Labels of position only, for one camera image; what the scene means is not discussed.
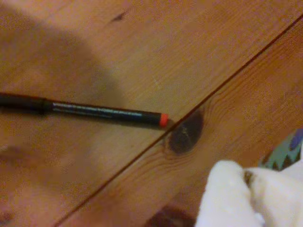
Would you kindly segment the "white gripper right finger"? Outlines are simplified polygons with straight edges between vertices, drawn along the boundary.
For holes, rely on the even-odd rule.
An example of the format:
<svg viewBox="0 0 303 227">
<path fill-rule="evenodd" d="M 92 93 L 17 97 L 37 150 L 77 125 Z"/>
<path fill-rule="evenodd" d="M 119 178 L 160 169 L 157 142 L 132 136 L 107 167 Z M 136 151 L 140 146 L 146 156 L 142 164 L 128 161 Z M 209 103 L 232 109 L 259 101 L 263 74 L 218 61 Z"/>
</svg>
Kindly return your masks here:
<svg viewBox="0 0 303 227">
<path fill-rule="evenodd" d="M 295 160 L 287 155 L 281 171 L 245 170 L 251 206 L 262 227 L 303 225 L 303 146 L 298 146 L 295 151 Z"/>
</svg>

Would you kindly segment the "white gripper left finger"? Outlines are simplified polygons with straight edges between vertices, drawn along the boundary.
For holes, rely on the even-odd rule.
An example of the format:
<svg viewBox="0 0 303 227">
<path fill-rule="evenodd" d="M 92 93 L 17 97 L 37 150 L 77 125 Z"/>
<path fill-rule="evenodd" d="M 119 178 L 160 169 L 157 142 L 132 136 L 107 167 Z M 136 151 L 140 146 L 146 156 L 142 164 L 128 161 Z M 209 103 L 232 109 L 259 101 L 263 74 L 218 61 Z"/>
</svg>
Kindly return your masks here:
<svg viewBox="0 0 303 227">
<path fill-rule="evenodd" d="M 251 205 L 251 192 L 243 168 L 233 161 L 219 161 L 210 171 L 196 227 L 263 227 L 263 217 Z"/>
</svg>

